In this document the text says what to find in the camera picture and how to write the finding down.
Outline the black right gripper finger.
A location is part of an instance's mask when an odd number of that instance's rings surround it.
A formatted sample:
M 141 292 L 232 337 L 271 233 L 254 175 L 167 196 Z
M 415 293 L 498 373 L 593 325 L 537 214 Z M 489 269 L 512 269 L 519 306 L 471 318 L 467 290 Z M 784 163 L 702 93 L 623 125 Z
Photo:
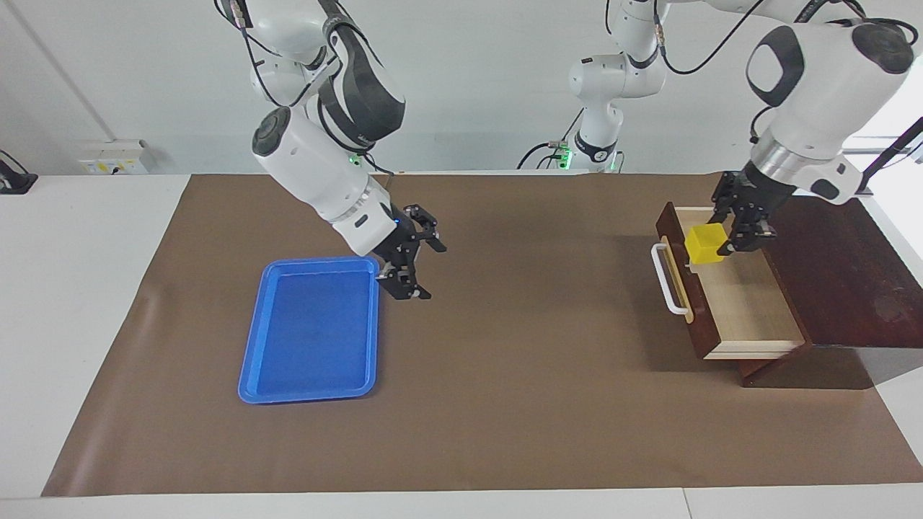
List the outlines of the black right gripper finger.
M 395 300 L 432 299 L 432 293 L 418 283 L 415 268 L 385 267 L 380 270 L 376 280 Z
M 403 208 L 403 213 L 413 222 L 410 236 L 412 243 L 426 243 L 436 253 L 447 252 L 447 246 L 441 241 L 438 232 L 438 221 L 431 213 L 420 205 L 408 205 Z

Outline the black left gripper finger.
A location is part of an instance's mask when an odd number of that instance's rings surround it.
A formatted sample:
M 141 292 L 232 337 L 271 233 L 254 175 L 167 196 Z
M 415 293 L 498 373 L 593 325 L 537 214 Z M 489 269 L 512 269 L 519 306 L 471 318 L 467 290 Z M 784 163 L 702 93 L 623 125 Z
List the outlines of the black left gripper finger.
M 732 221 L 725 243 L 718 247 L 720 257 L 761 249 L 777 236 L 769 223 L 770 213 L 761 206 L 738 206 L 732 209 Z
M 712 194 L 713 212 L 709 223 L 724 224 L 728 216 L 736 219 L 736 181 L 741 172 L 723 172 Z

